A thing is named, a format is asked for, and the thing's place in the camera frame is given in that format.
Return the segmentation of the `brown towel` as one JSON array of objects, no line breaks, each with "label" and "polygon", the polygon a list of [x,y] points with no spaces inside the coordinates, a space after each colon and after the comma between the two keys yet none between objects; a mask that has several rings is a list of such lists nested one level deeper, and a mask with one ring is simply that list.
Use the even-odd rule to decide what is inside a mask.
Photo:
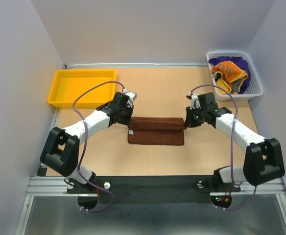
[{"label": "brown towel", "polygon": [[128,125],[128,143],[182,146],[185,129],[181,117],[132,117]]}]

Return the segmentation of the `orange towel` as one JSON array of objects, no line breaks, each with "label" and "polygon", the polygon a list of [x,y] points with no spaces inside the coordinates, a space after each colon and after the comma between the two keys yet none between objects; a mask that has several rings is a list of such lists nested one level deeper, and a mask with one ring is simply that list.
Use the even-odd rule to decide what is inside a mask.
[{"label": "orange towel", "polygon": [[240,79],[244,81],[248,78],[247,72],[231,61],[220,62],[213,66],[211,73],[214,74],[216,72],[222,74],[228,83],[234,83]]}]

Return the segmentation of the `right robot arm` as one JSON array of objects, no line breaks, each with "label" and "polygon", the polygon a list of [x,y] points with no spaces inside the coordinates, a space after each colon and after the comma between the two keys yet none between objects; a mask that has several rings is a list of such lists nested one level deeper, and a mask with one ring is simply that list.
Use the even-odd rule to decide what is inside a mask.
[{"label": "right robot arm", "polygon": [[190,105],[186,108],[185,127],[195,128],[207,123],[228,136],[231,145],[238,145],[245,154],[242,166],[235,166],[230,160],[229,166],[214,171],[212,187],[215,190],[223,191],[230,183],[238,187],[248,182],[256,187],[285,175],[282,149],[277,139],[267,139],[249,129],[236,114],[226,107],[219,107],[213,93],[189,93],[187,98]]}]

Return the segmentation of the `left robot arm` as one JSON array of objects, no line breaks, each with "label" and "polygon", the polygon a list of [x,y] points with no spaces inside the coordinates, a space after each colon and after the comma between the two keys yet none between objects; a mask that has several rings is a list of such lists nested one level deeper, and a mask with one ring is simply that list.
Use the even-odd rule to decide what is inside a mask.
[{"label": "left robot arm", "polygon": [[89,116],[63,129],[54,127],[50,130],[40,161],[60,175],[74,179],[85,193],[95,189],[94,173],[78,162],[80,145],[86,150],[87,140],[100,130],[115,123],[129,125],[134,109],[135,92],[117,92],[113,99],[97,107]]}]

